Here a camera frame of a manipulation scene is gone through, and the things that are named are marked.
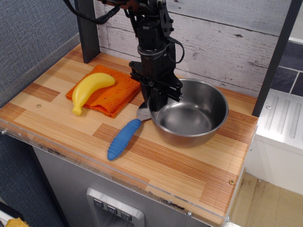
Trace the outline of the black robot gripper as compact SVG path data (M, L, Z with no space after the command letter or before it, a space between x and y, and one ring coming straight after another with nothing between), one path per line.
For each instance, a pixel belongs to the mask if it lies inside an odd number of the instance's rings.
M132 61L131 78L140 82L141 93L147 105L151 96L151 110L159 111L168 103L168 98L180 101L183 98L182 82L175 76L175 51L166 51L158 56L141 56L141 61Z

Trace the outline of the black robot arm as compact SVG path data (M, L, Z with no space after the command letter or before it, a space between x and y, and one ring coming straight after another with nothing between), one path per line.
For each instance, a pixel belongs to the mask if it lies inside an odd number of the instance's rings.
M174 31L164 0L104 0L103 4L123 9L130 19L141 61L132 61L131 77L140 82L144 101L152 111L159 111L169 99L180 101L183 84L174 70L181 60L176 59L176 45L181 43L170 36Z

